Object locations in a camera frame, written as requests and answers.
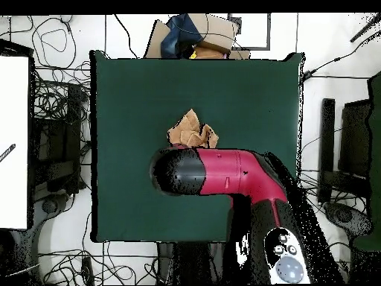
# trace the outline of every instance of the white control panel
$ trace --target white control panel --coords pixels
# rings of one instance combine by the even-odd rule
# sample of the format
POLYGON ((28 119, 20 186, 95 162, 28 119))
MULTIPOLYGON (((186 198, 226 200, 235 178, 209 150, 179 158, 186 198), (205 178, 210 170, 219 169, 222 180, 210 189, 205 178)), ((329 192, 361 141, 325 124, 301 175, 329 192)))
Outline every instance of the white control panel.
POLYGON ((263 242, 271 284, 310 284, 301 245, 288 229, 272 229, 263 242))

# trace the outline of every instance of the desk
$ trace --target desk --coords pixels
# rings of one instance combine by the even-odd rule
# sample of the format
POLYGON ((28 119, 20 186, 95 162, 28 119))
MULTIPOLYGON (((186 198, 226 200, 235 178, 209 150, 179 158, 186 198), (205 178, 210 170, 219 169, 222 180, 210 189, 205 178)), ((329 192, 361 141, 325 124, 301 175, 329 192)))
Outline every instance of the desk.
POLYGON ((219 148, 271 151, 295 176, 300 54, 286 61, 91 56, 93 241, 225 241, 227 196, 168 197, 150 181, 153 154, 190 108, 220 137, 219 148))

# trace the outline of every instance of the round button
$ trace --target round button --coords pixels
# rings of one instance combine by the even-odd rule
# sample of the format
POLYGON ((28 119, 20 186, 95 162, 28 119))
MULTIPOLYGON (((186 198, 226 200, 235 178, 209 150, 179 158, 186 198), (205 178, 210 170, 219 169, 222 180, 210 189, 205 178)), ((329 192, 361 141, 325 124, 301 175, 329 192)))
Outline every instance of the round button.
POLYGON ((293 257, 285 256, 276 265, 279 277, 290 284, 298 284, 304 276, 303 267, 298 260, 293 257))
POLYGON ((277 255, 281 255, 282 253, 283 253, 283 247, 282 246, 276 246, 275 248, 274 248, 274 252, 275 252, 275 254, 277 254, 277 255))
POLYGON ((340 209, 336 212, 337 218, 343 222, 348 223, 352 220, 352 212, 349 209, 340 209))
POLYGON ((292 255, 296 254, 296 248, 294 246, 288 246, 287 251, 291 253, 292 255))
POLYGON ((282 243, 282 244, 285 244, 287 242, 287 237, 285 235, 280 235, 279 236, 279 241, 282 243))

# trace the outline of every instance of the crumpled paper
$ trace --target crumpled paper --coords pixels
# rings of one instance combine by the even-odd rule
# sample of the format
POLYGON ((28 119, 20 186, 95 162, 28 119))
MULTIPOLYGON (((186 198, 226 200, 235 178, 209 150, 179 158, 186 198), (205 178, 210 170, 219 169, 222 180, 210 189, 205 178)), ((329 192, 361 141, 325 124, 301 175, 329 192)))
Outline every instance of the crumpled paper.
POLYGON ((167 138, 171 144, 215 148, 219 137, 209 125, 203 124, 200 127, 196 113, 190 109, 174 127, 168 130, 167 138))

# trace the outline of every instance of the cardboard box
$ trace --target cardboard box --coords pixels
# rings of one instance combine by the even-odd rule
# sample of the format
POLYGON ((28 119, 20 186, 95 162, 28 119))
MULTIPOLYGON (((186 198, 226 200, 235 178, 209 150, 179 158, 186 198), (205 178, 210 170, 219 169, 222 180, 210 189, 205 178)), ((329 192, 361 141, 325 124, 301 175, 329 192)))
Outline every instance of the cardboard box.
POLYGON ((162 21, 156 20, 144 58, 161 58, 161 42, 169 33, 170 28, 162 21))
POLYGON ((250 51, 231 51, 229 59, 246 60, 250 58, 250 51))
POLYGON ((210 14, 189 13, 188 15, 201 36, 205 36, 203 41, 197 43, 197 46, 214 49, 224 54, 230 52, 238 32, 237 24, 210 14))

